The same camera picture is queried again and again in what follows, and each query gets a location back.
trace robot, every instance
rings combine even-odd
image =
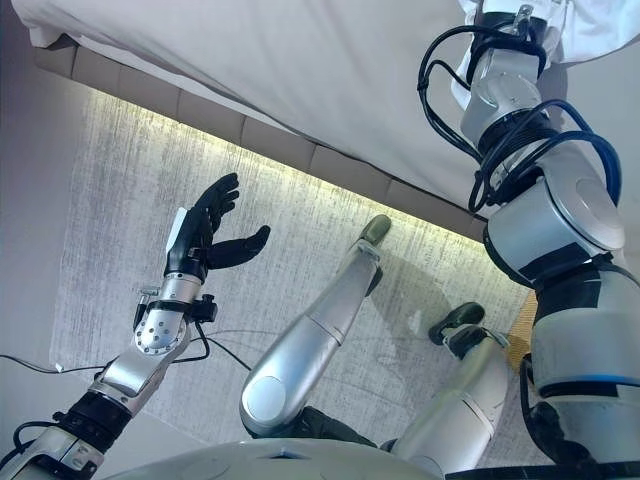
[[[249,374],[240,416],[254,440],[141,467],[115,478],[640,478],[640,283],[625,268],[616,210],[620,167],[611,145],[566,102],[542,102],[536,81],[547,52],[553,2],[487,2],[475,24],[438,37],[419,71],[430,125],[478,162],[469,210],[499,205],[484,233],[494,263],[536,291],[531,354],[520,369],[522,413],[536,445],[555,463],[474,470],[495,433],[507,386],[504,339],[478,325],[466,304],[429,336],[460,359],[458,370],[397,440],[381,448],[305,406],[345,340],[363,299],[380,281],[376,246],[390,228],[378,216],[349,250],[331,284],[283,332]],[[447,38],[473,33],[465,78],[441,60]],[[469,91],[460,134],[428,101],[435,66]],[[580,127],[559,132],[546,113],[560,107]],[[577,142],[602,161],[603,183]],[[96,375],[66,414],[0,470],[0,479],[89,479],[159,387],[190,341],[188,324],[215,317],[213,298],[196,299],[210,269],[239,265],[264,247],[269,228],[212,244],[234,207],[237,177],[214,183],[176,216],[156,299],[138,306],[130,345]],[[540,401],[529,404],[529,388]]]

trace gray carpet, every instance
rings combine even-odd
[[[85,125],[51,343],[51,360],[65,366],[104,362],[127,345],[137,289],[161,281],[176,208],[232,171],[241,196],[216,239],[263,223],[273,230],[252,262],[210,274],[204,291],[220,310],[207,329],[250,364],[329,281],[366,222],[391,217],[381,246],[385,276],[310,401],[377,443],[400,435],[455,367],[425,340],[430,323],[476,300],[485,323],[506,332],[527,294],[478,243],[142,108],[96,93]],[[205,442],[245,439],[238,416],[245,376],[214,350],[207,361],[172,367],[146,411]],[[509,395],[483,464],[540,463],[515,382]]]

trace white bed sheet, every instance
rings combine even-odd
[[[418,65],[430,41],[464,21],[454,1],[13,4],[36,46],[67,33],[172,83],[196,80],[320,143],[466,204],[476,165],[433,133],[415,92]],[[455,63],[466,41],[452,41],[443,49],[445,56]],[[154,65],[166,71],[150,71]],[[457,124],[461,112],[444,75],[434,91],[442,92],[436,106]],[[194,93],[206,96],[202,90]]]

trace silver robot leg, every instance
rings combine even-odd
[[[374,246],[390,226],[384,215],[369,222],[333,281],[280,335],[247,378],[240,417],[253,435],[277,436],[304,407],[362,301],[380,279],[380,254]]]
[[[502,413],[508,367],[503,341],[487,330],[463,324],[444,328],[441,333],[444,343],[461,359],[460,364],[395,442],[391,453],[444,476],[470,470],[480,460]]]

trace wire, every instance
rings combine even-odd
[[[504,151],[515,136],[520,133],[527,124],[541,111],[549,107],[558,107],[569,114],[573,121],[581,128],[581,130],[571,130],[568,132],[559,133],[544,144],[540,145],[533,152],[527,155],[509,175],[505,178],[503,184],[498,191],[494,191],[490,185],[491,175],[498,167],[498,165],[504,160]],[[615,205],[618,204],[620,199],[620,190],[622,187],[621,173],[620,173],[620,160],[613,146],[604,138],[593,133],[593,130],[587,123],[587,121],[580,115],[580,113],[568,102],[560,99],[547,100],[540,103],[536,107],[532,108],[522,119],[512,128],[507,135],[505,135],[496,145],[491,153],[484,159],[480,165],[480,170],[476,172],[476,181],[469,197],[468,208],[471,212],[475,213],[480,210],[485,204],[499,203],[503,199],[503,194],[508,187],[512,186],[523,173],[531,167],[537,159],[547,153],[552,148],[560,145],[561,143],[568,141],[586,141],[593,145],[596,153],[600,157],[602,166],[605,173],[606,187],[609,197]],[[482,188],[482,195],[478,201],[478,193],[480,187]]]
[[[56,425],[53,422],[25,422],[22,425],[20,425],[18,428],[15,429],[15,431],[13,432],[13,444],[16,447],[16,450],[18,450],[20,453],[24,453],[24,451],[27,449],[27,444],[23,444],[22,441],[20,440],[20,432],[22,432],[22,430],[24,430],[25,428],[33,428],[33,427],[41,427],[41,428],[47,428],[47,427],[52,427]]]
[[[22,447],[24,448],[24,450],[26,450],[27,448],[29,448],[33,442],[35,442],[35,440],[29,440],[28,442],[22,444]],[[0,460],[0,471],[2,471],[2,469],[7,465],[7,463],[9,463],[11,461],[11,459],[13,457],[15,457],[16,455],[18,455],[19,453],[22,453],[20,450],[18,450],[17,448],[14,448],[13,450],[11,450],[9,453],[7,453],[2,460]]]
[[[510,33],[501,32],[497,30],[497,28],[483,27],[480,25],[463,25],[460,27],[455,27],[450,30],[447,30],[442,35],[439,35],[438,37],[436,37],[436,39],[431,43],[431,45],[429,45],[429,48],[425,52],[424,57],[422,58],[422,62],[420,63],[420,68],[418,70],[418,87],[417,87],[418,96],[420,97],[420,103],[422,104],[422,108],[424,110],[424,114],[425,114],[425,117],[427,118],[427,121],[429,122],[431,127],[436,131],[436,133],[438,133],[438,135],[440,135],[442,138],[444,138],[447,142],[449,142],[451,145],[453,145],[457,149],[461,150],[462,152],[474,158],[478,163],[482,162],[482,155],[475,149],[473,145],[471,145],[464,138],[462,138],[462,136],[459,133],[454,131],[442,120],[442,118],[440,118],[440,116],[433,110],[433,108],[429,104],[428,95],[427,95],[427,90],[429,88],[429,79],[430,79],[433,67],[435,65],[439,65],[443,67],[454,78],[454,80],[458,82],[458,84],[460,84],[463,88],[469,90],[469,85],[467,82],[462,80],[455,73],[455,71],[444,61],[434,60],[431,63],[429,63],[429,60],[431,59],[431,56],[433,55],[433,52],[435,51],[435,49],[442,42],[444,42],[450,37],[453,37],[454,35],[459,35],[461,33],[474,33],[474,34],[483,33],[486,35],[491,35],[495,39],[503,39],[503,40],[514,40],[514,38],[517,38],[515,35],[512,35]],[[533,29],[530,28],[528,31],[531,38],[535,39],[535,33],[533,32]],[[532,47],[537,47],[535,42],[527,42],[526,40],[523,40],[523,42],[524,44],[530,45]]]
[[[219,347],[220,349],[224,350],[231,358],[233,358],[236,362],[238,362],[238,364],[240,364],[245,370],[247,370],[249,372],[251,371],[251,367],[249,365],[247,365],[246,362],[242,361],[240,359],[240,357],[238,357],[235,353],[233,353],[227,347],[222,345],[220,342],[218,342],[217,340],[214,340],[211,337],[206,337],[206,339],[209,340],[214,345],[216,345],[217,347]]]
[[[47,367],[43,367],[40,365],[37,365],[35,363],[29,362],[28,360],[24,360],[22,358],[19,357],[14,357],[13,355],[4,355],[4,354],[0,354],[0,358],[5,358],[7,360],[11,360],[12,362],[15,362],[19,365],[22,365],[23,367],[28,368],[29,370],[33,370],[34,372],[38,372],[38,373],[44,373],[47,375],[60,375],[63,373],[71,373],[71,372],[78,372],[80,370],[102,370],[106,367],[106,365],[94,365],[94,366],[90,366],[90,367],[77,367],[77,368],[70,368],[68,370],[54,370],[51,368],[47,368]]]
[[[171,363],[197,362],[199,360],[204,360],[205,358],[209,358],[209,355],[211,355],[211,348],[209,347],[207,338],[204,336],[204,332],[202,331],[202,326],[200,325],[200,322],[194,322],[193,325],[196,327],[196,330],[198,331],[198,335],[199,335],[199,337],[196,338],[195,340],[202,341],[202,345],[204,346],[204,354],[198,357],[181,358],[178,360],[174,360]]]

